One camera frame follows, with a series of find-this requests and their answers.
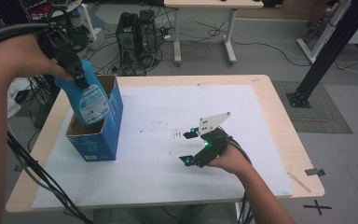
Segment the desk leg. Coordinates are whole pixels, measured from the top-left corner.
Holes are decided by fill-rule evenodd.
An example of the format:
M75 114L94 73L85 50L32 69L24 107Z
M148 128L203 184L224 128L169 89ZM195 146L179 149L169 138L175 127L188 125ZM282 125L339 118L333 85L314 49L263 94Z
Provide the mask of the desk leg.
M174 52L174 61L177 66L180 66L182 61L182 56L180 52L180 38L179 38L179 8L176 8L174 11L175 17L175 39L173 40L173 52Z
M227 35L223 35L228 58L229 58L229 61L231 62L231 64L234 64L237 61L237 59L235 58L234 50L232 49L231 42L230 42L232 30L234 28L234 21L235 21L235 15L237 14L237 10L238 10L237 8L231 9L230 14L229 14L228 32L227 32Z

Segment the spray bottle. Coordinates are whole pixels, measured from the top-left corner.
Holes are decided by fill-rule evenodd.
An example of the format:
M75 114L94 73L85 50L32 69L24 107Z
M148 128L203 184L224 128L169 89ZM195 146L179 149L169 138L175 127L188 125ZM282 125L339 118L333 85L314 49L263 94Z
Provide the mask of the spray bottle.
M81 60L84 76L65 80L55 78L56 85L68 96L76 116L85 125L91 125L104 119L110 112L110 102L103 87L92 71L91 63Z

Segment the white paper sheet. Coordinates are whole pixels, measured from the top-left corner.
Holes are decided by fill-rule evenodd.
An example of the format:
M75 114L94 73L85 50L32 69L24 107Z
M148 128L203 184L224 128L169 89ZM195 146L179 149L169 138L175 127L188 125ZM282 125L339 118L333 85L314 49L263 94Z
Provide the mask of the white paper sheet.
M65 137L70 111L46 170L77 206L192 203L240 199L235 175L186 167L180 156L203 149L200 138L182 134L200 118L230 112L221 127L248 153L274 195L293 194L251 86L194 85L120 88L124 111L117 160L85 162ZM33 208L62 207L39 188Z

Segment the cardboard box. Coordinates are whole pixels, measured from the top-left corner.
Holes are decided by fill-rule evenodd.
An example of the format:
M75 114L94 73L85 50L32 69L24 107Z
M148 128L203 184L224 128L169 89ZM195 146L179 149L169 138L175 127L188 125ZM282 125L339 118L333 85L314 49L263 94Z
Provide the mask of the cardboard box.
M114 161L120 133L123 102L115 76L98 76L111 102L111 112L93 125L84 125L75 115L66 137L85 161Z

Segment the white desk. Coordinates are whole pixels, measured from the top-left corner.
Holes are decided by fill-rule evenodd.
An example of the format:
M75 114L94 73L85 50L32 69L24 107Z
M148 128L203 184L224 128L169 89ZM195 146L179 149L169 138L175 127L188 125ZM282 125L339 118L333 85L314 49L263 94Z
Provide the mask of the white desk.
M313 166L268 77L119 77L118 83L121 87L183 86L200 83L208 85L251 85L269 127L271 137L281 157L284 170L287 172L287 177L293 190L293 196L291 198L318 197L324 195L324 187L319 177L317 175L308 176L304 172L307 169L312 169ZM66 95L61 93L50 112L48 120L32 152L32 156L39 161L42 166L46 165L48 156L54 147L58 132L62 128L62 123L69 107ZM39 211L32 208L37 188L36 183L34 183L26 173L22 172L7 202L7 211ZM226 200L226 202L236 202L240 199L241 198ZM83 208L94 209L101 208L101 206Z
M175 7L176 10L174 11L174 17L175 17L175 39L173 42L173 50L174 50L174 61L177 63L177 65L180 65L180 62L182 61L181 57L181 50L180 50L180 38L179 38L179 20L180 14L179 14L179 8L196 8L202 10L197 10L196 13L203 15L203 18L208 18L207 20L214 20L215 15L214 14L217 9L218 10L228 10L229 18L229 26L227 35L224 36L224 43L226 46L227 54L229 61L231 63L235 63L237 61L234 50L231 46L231 35L232 30L234 27L234 21L235 16L237 14L238 8L259 8L264 6L261 1L255 2L253 0L227 0L225 2L220 0L165 0L164 5L167 7Z

